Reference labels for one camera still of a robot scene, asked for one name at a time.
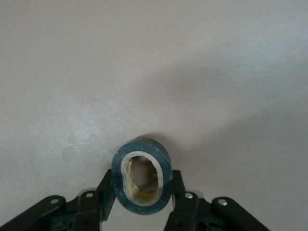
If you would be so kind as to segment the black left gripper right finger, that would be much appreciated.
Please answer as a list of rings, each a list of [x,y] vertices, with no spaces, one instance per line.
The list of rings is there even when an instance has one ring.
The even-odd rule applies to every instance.
[[[181,172],[173,170],[172,199],[166,231],[269,231],[251,213],[229,197],[217,197],[209,203],[186,190]]]

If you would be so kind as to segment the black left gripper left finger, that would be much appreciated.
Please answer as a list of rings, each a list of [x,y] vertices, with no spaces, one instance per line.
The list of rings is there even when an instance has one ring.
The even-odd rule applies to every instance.
[[[97,188],[87,189],[66,201],[48,196],[3,226],[2,231],[100,231],[115,201],[112,171],[109,169]]]

